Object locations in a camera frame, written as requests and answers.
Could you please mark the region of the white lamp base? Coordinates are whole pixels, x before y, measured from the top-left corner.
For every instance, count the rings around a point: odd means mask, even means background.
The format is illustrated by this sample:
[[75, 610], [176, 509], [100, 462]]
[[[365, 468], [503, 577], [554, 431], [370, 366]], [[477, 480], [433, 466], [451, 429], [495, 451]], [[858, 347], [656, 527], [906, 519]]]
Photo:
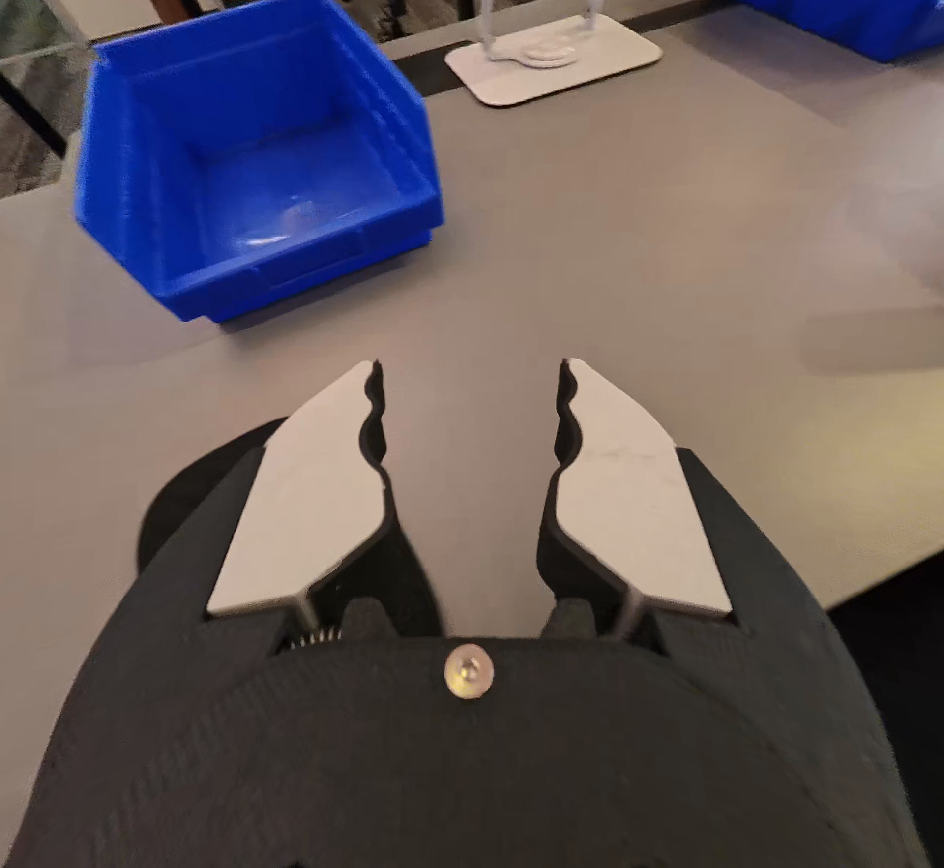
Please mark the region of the white lamp base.
[[508, 108], [655, 64], [663, 50], [587, 0], [580, 15], [497, 36], [494, 0], [480, 0], [478, 42], [444, 57], [483, 105]]

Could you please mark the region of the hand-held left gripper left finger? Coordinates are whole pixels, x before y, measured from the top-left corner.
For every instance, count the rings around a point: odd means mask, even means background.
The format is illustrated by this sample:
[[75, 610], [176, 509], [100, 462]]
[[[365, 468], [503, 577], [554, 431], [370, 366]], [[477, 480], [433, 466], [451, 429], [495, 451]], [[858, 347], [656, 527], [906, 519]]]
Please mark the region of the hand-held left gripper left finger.
[[348, 605], [370, 599], [400, 637], [442, 636], [384, 468], [383, 373], [380, 361], [361, 361], [267, 438], [206, 603], [210, 618], [285, 608], [298, 648], [342, 638]]

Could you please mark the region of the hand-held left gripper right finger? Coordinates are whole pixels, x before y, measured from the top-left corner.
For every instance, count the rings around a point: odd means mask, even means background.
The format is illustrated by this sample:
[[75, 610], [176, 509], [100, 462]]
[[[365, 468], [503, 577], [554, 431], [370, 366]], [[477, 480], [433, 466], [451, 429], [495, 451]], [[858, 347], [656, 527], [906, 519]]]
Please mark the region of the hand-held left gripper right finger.
[[725, 622], [734, 607], [679, 460], [640, 403], [584, 360], [560, 363], [557, 468], [536, 564], [596, 638], [631, 638], [651, 609]]

